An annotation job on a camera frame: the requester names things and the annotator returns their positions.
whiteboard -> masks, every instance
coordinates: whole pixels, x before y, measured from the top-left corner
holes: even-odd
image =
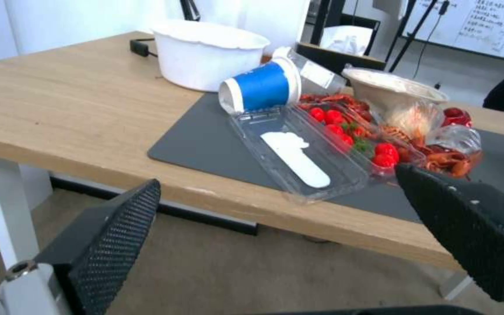
[[[438,20],[438,1],[416,35],[427,41]],[[431,0],[417,0],[402,36],[413,32]],[[504,58],[504,0],[450,0],[429,42]]]

blue paper cup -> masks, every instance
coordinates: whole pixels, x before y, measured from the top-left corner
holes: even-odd
[[[291,104],[300,95],[301,76],[285,57],[224,80],[219,87],[219,103],[230,115]]]

gray desk mat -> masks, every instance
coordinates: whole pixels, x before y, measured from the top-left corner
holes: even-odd
[[[472,170],[472,180],[504,191],[504,135],[487,131],[480,134],[484,157]],[[148,155],[166,163],[280,190],[236,135],[217,94],[207,93],[200,98],[149,149]],[[370,185],[328,201],[420,223],[402,190],[393,185]]]

green herb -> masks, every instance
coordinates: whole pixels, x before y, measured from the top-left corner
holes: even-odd
[[[357,127],[358,127],[358,125],[357,125],[356,122],[351,122],[350,123],[350,130],[355,130],[355,129],[357,129]]]
[[[347,124],[347,123],[342,123],[342,129],[343,129],[343,131],[344,131],[344,132],[346,132],[346,133],[347,133],[348,129],[350,129],[349,124]]]
[[[362,138],[355,138],[355,144],[353,145],[353,147],[357,151],[365,153],[371,148],[371,145],[367,140],[364,140]]]

white bowl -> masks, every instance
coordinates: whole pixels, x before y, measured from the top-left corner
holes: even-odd
[[[383,116],[398,107],[448,102],[448,96],[435,88],[386,72],[348,68],[342,74],[350,80],[355,98],[368,102]]]
[[[161,73],[170,82],[216,92],[220,84],[260,65],[267,38],[219,24],[164,20],[152,28]]]

